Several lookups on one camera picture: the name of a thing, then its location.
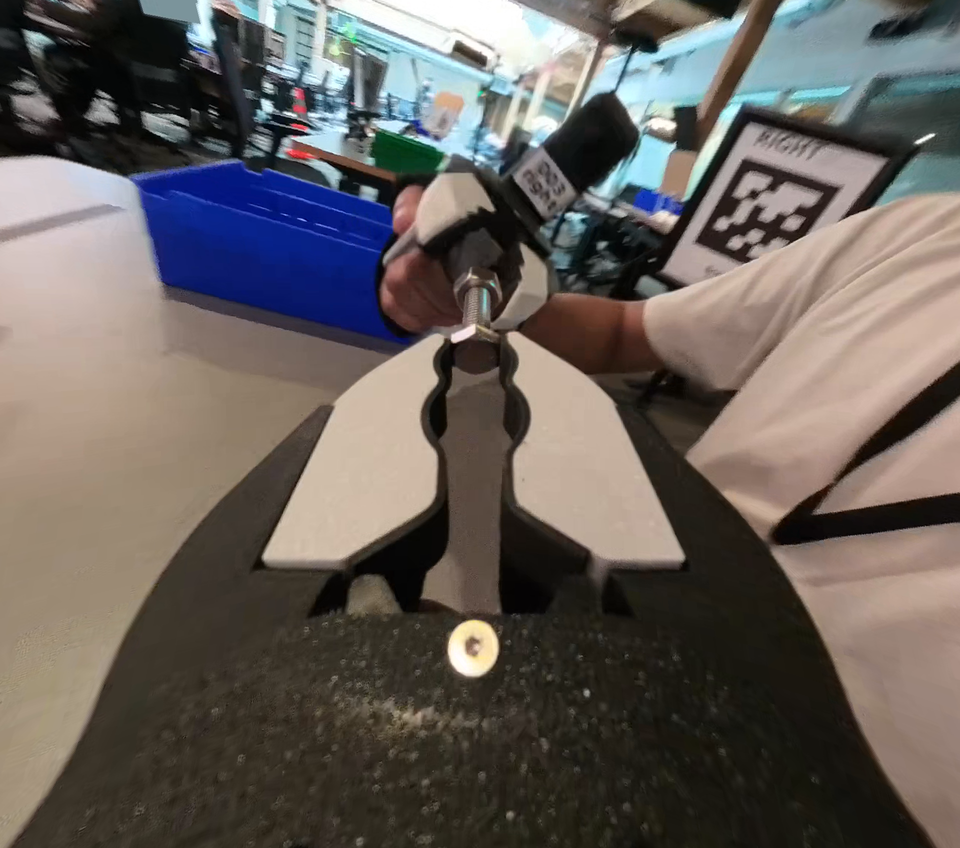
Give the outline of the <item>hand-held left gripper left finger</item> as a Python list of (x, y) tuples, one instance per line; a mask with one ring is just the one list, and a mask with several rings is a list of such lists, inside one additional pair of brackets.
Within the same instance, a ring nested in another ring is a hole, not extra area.
[(343, 573), (440, 513), (446, 462), (430, 410), (446, 396), (448, 338), (433, 334), (336, 399), (266, 543), (274, 570)]

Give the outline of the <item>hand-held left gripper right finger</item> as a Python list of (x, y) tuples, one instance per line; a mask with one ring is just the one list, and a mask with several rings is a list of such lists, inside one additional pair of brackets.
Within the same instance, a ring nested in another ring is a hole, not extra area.
[(509, 463), (519, 513), (585, 553), (590, 573), (685, 566), (612, 397), (519, 332), (504, 342), (513, 359), (505, 387), (521, 409)]

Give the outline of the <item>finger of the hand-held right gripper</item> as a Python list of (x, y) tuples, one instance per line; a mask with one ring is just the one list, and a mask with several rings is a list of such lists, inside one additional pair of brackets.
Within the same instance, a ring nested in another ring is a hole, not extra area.
[(496, 219), (497, 209), (475, 171), (445, 171), (424, 190), (414, 216), (414, 243), (442, 257), (466, 235)]
[(491, 326), (498, 333), (520, 329), (559, 289), (550, 257), (541, 256), (524, 242), (507, 251), (495, 273), (502, 297), (494, 307)]

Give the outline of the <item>steel hex bolt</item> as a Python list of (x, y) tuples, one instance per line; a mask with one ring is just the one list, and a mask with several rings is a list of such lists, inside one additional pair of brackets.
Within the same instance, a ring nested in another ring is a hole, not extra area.
[(461, 327), (491, 329), (502, 299), (498, 274), (489, 267), (470, 266), (455, 280), (453, 290), (462, 314)]

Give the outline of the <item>steel hex nut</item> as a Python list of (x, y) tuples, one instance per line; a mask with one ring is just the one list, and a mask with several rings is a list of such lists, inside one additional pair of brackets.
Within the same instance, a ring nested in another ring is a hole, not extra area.
[(484, 375), (498, 369), (501, 334), (479, 324), (460, 326), (451, 332), (453, 365), (470, 375)]

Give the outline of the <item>blue plastic bin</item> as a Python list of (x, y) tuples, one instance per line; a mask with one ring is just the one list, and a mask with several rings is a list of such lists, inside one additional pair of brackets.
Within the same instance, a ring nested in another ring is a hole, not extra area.
[(167, 288), (399, 341), (375, 288), (389, 207), (239, 160), (131, 181)]

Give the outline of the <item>person's right forearm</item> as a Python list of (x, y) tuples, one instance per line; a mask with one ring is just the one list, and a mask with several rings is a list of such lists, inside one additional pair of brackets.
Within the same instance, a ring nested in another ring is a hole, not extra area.
[(525, 338), (586, 375), (664, 369), (646, 330), (645, 301), (559, 293), (522, 326)]

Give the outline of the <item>person's right hand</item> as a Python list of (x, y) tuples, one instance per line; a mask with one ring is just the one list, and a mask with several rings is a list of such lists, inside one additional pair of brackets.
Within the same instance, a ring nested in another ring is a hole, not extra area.
[[(413, 224), (434, 174), (401, 176), (391, 209), (390, 249)], [(382, 254), (374, 280), (379, 313), (397, 338), (414, 338), (433, 330), (458, 326), (462, 311), (453, 285), (438, 260), (412, 249), (387, 263)]]

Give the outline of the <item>green plastic crate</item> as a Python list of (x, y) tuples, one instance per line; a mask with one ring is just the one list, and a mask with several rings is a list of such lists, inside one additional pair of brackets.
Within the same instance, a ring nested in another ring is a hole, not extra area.
[(378, 169), (396, 176), (435, 174), (447, 157), (441, 149), (413, 135), (381, 127), (374, 130), (369, 156)]

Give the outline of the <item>black boom stand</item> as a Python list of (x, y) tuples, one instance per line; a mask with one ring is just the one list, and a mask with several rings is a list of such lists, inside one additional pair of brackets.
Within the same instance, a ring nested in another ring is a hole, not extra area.
[(658, 40), (643, 31), (615, 27), (597, 44), (597, 67), (590, 97), (613, 95), (626, 107), (636, 104), (638, 83), (659, 51)]

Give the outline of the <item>long wooden table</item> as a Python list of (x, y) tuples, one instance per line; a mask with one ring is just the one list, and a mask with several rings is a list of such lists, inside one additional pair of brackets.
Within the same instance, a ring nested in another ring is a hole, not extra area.
[(340, 181), (348, 184), (381, 189), (392, 187), (398, 175), (375, 164), (369, 146), (345, 134), (323, 131), (296, 134), (291, 139), (286, 156), (291, 160), (314, 161), (340, 173)]

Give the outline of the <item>framed marker sign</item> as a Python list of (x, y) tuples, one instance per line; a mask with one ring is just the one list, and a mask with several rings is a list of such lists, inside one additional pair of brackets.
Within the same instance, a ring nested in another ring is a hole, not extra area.
[(672, 290), (869, 210), (920, 149), (889, 134), (743, 106), (652, 263)]

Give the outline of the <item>person in white shirt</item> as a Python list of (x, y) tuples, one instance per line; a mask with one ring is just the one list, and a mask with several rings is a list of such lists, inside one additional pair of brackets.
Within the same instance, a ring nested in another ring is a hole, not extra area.
[(883, 770), (958, 846), (958, 194), (876, 206), (647, 302), (664, 365), (733, 393), (687, 459), (769, 545)]

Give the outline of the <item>black office chair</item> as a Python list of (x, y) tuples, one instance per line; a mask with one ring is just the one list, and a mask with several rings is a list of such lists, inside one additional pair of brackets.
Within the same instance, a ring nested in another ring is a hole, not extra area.
[(306, 134), (306, 116), (295, 113), (293, 102), (300, 84), (280, 80), (273, 89), (270, 111), (262, 121), (257, 110), (263, 97), (267, 78), (265, 65), (265, 37), (260, 34), (253, 41), (254, 53), (246, 57), (241, 52), (242, 34), (263, 27), (249, 25), (242, 15), (222, 7), (213, 7), (210, 13), (213, 32), (213, 50), (219, 74), (215, 81), (213, 128), (211, 134), (226, 142), (234, 158), (244, 161), (256, 170), (281, 171), (282, 145)]

